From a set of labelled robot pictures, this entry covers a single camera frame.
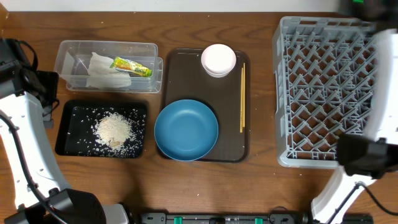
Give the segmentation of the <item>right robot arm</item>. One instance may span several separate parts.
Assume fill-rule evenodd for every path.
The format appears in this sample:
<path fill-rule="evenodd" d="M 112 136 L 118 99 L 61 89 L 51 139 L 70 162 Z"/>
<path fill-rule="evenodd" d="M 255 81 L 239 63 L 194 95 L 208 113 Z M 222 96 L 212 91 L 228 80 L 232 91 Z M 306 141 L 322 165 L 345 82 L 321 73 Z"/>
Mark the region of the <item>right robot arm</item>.
<path fill-rule="evenodd" d="M 376 87 L 363 134 L 339 138 L 339 166 L 312 200 L 304 223 L 342 223 L 362 191 L 384 174 L 397 171 L 397 0 L 342 0 L 338 13 L 375 23 Z"/>

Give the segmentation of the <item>yellow green snack wrapper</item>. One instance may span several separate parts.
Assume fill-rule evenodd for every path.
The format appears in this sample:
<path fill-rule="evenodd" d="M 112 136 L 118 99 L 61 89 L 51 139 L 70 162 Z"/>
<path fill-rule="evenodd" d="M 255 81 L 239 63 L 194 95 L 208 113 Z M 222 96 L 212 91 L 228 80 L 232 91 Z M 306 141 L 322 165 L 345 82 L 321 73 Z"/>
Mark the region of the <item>yellow green snack wrapper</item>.
<path fill-rule="evenodd" d="M 120 72 L 130 72 L 140 75 L 142 77 L 150 77 L 152 75 L 152 70 L 143 66 L 140 63 L 134 62 L 132 60 L 116 57 L 110 68 L 113 68 Z"/>

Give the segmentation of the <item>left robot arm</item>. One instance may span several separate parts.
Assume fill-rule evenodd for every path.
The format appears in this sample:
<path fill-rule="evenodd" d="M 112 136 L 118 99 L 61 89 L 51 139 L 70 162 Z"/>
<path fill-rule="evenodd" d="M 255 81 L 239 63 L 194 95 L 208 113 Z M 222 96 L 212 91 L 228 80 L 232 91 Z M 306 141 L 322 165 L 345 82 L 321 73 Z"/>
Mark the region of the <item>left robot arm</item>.
<path fill-rule="evenodd" d="M 45 131 L 59 105 L 58 73 L 39 71 L 37 58 L 30 61 L 23 50 L 27 46 L 1 39 L 1 139 L 17 209 L 5 223 L 133 223 L 124 205 L 102 205 L 64 178 Z"/>

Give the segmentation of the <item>white napkin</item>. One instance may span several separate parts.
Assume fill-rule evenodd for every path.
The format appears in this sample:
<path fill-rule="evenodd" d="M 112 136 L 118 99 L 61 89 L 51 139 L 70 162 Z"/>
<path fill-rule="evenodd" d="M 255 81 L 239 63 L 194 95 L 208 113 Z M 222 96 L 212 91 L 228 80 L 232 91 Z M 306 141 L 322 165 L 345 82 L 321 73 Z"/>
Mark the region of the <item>white napkin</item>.
<path fill-rule="evenodd" d="M 131 85 L 128 72 L 120 72 L 111 68 L 113 59 L 100 56 L 93 52 L 87 72 L 86 87 L 92 88 L 123 88 Z"/>

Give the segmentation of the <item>large dark blue plate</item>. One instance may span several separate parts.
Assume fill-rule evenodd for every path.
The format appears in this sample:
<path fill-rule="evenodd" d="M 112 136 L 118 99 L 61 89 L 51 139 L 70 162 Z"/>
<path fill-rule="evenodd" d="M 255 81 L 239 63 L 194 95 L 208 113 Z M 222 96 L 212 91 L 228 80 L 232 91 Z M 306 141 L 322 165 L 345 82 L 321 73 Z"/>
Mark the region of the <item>large dark blue plate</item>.
<path fill-rule="evenodd" d="M 207 155 L 219 135 L 214 112 L 196 100 L 178 100 L 158 115 L 154 137 L 159 150 L 177 161 L 195 161 Z"/>

